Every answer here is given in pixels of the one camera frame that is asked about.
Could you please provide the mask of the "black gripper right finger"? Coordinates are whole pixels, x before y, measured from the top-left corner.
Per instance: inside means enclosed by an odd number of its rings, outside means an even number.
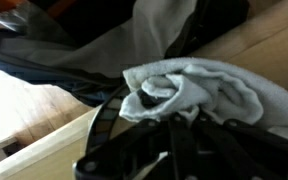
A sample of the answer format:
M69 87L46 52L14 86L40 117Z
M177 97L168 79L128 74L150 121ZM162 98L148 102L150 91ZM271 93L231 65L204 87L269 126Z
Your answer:
M288 180L288 140L240 120L193 121L202 180Z

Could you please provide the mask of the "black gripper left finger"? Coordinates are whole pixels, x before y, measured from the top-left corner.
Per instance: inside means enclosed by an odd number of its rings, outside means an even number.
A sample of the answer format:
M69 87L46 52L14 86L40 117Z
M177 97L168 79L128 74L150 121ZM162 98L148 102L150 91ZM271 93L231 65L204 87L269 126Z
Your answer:
M145 168L156 165L143 180L184 180L180 167L184 119L144 120L98 145L87 145L74 165L76 180L134 180Z

